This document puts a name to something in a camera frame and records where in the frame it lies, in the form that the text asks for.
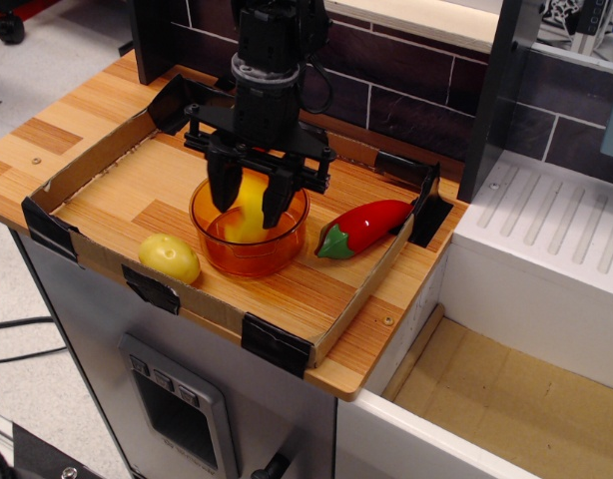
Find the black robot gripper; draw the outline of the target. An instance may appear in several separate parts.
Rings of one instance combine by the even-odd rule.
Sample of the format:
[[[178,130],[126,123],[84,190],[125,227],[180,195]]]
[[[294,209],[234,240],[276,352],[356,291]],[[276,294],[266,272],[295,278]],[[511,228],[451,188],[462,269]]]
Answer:
[[[233,64],[230,106],[195,102],[185,107],[185,145],[206,155],[212,201],[221,213],[236,201],[245,169],[269,178],[263,195],[265,230],[278,225],[300,189],[327,190],[335,151],[325,133],[312,133],[299,120],[305,68],[294,64],[273,71]]]

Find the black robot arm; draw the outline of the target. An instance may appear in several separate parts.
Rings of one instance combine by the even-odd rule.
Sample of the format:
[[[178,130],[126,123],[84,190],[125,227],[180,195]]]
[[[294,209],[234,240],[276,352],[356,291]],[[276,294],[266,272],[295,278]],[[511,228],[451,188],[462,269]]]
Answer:
[[[301,123],[306,68],[329,79],[316,53],[331,22],[320,1],[235,1],[238,51],[232,108],[191,104],[185,109],[186,147],[202,152],[214,206],[236,201],[246,170],[268,179],[262,227],[274,228],[296,192],[324,193],[336,153],[325,131]]]

